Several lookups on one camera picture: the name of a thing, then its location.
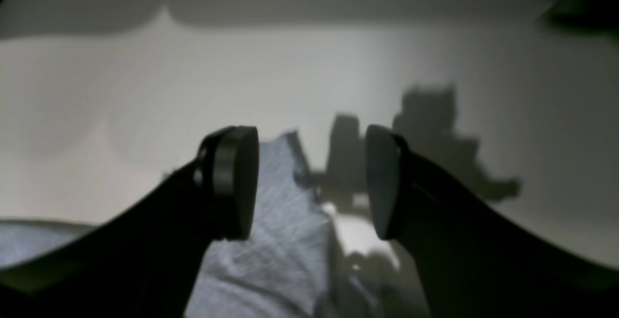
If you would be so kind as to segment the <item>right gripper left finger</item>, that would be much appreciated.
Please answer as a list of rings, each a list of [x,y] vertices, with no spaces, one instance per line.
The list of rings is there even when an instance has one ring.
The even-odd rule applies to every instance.
[[[209,245],[249,238],[256,127],[203,139],[195,158],[85,236],[1,270],[3,318],[181,318]]]

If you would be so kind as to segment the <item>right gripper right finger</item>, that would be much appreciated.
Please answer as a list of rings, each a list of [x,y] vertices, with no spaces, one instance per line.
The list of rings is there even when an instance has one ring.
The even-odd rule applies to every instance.
[[[416,264],[434,318],[616,318],[618,272],[489,208],[381,126],[365,135],[373,225]]]

